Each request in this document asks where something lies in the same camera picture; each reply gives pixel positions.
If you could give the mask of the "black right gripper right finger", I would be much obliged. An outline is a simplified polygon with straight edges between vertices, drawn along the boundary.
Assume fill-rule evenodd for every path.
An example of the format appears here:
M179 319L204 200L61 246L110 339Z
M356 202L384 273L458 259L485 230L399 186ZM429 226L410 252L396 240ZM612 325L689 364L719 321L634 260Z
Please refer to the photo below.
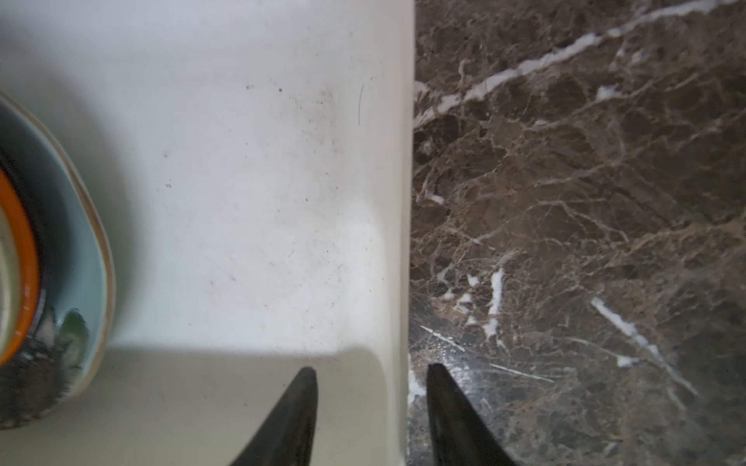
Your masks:
M440 363L427 368L427 411L435 465L516 465Z

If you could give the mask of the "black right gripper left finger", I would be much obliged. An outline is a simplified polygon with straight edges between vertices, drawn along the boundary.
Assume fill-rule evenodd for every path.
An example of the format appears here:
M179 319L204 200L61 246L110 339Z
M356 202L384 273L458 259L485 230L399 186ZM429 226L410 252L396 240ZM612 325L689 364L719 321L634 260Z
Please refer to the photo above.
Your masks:
M231 466L311 463L319 402L317 373L301 368Z

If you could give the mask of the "mint green floral plate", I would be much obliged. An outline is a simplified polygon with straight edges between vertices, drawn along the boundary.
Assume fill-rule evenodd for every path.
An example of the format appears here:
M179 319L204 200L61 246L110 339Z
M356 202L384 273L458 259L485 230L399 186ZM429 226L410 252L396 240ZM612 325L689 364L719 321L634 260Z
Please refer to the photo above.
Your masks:
M103 359L116 305L109 242L67 153L33 114L1 96L1 173L29 213L40 302L21 348L1 362L1 427L36 421L82 393Z

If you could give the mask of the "orange plate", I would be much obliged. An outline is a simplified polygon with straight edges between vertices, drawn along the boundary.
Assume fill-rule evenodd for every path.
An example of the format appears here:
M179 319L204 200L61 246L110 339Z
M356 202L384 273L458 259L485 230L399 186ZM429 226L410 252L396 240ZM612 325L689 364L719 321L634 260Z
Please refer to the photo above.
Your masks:
M1 362L8 362L19 351L40 302L40 258L32 223L16 187L5 173L1 173L1 211L11 225L16 243L19 268L21 268L21 306L12 343L1 355Z

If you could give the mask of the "white plastic bin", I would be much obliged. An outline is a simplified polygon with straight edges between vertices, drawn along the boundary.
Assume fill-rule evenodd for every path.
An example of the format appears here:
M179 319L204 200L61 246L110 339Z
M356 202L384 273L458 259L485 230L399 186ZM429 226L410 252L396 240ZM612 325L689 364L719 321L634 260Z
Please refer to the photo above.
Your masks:
M118 305L5 465L227 465L297 371L316 465L401 465L410 1L5 1L1 87L56 136Z

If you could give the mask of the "cream floral plate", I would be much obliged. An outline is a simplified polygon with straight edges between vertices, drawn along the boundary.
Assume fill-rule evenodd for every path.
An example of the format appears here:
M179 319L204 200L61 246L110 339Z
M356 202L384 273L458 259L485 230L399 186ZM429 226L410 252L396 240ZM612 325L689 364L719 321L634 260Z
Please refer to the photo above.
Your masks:
M11 225L1 211L1 354L9 349L21 306L21 268Z

